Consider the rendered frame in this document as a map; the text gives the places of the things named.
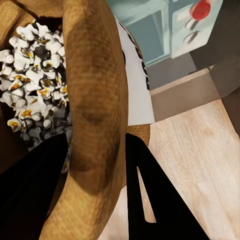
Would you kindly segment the microwave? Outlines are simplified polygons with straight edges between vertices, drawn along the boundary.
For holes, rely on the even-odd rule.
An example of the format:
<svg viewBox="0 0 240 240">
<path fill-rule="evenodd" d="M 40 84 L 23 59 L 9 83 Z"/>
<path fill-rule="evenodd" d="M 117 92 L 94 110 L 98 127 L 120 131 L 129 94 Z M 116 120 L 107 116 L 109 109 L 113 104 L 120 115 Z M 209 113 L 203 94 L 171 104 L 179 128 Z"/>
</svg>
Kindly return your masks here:
<svg viewBox="0 0 240 240">
<path fill-rule="evenodd" d="M 106 0 L 113 15 L 123 24 L 154 10 L 170 0 Z"/>
</svg>

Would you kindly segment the popcorn bag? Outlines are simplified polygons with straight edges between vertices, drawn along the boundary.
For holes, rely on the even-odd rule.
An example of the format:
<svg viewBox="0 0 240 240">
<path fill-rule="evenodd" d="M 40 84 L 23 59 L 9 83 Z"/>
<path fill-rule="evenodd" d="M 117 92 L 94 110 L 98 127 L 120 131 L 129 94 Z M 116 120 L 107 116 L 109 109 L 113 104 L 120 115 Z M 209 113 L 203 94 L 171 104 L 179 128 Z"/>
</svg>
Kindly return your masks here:
<svg viewBox="0 0 240 240">
<path fill-rule="evenodd" d="M 0 51 L 12 53 L 10 38 L 22 37 L 17 28 L 34 19 L 63 33 L 73 128 L 69 169 L 60 174 L 39 240 L 98 240 L 127 185 L 126 134 L 149 147 L 155 117 L 144 59 L 106 0 L 0 0 Z M 0 100 L 0 175 L 34 147 L 8 125 L 16 112 Z"/>
</svg>

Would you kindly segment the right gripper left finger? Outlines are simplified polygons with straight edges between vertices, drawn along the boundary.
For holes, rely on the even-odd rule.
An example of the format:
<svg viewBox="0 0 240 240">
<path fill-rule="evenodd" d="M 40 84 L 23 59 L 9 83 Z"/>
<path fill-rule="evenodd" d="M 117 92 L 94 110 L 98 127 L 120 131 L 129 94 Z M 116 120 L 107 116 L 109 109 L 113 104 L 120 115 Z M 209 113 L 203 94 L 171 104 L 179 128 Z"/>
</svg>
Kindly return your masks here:
<svg viewBox="0 0 240 240">
<path fill-rule="evenodd" d="M 54 134 L 0 174 L 0 240 L 39 240 L 68 147 Z"/>
</svg>

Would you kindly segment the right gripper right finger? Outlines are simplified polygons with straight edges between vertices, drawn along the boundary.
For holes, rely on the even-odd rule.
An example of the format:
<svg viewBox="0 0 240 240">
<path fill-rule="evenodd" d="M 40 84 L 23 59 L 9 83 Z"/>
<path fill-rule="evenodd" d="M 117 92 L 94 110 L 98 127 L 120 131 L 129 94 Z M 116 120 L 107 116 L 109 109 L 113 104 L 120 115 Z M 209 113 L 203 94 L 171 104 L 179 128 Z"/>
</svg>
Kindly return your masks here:
<svg viewBox="0 0 240 240">
<path fill-rule="evenodd" d="M 210 240 L 146 143 L 125 134 L 129 240 Z M 145 220 L 140 171 L 156 223 Z"/>
</svg>

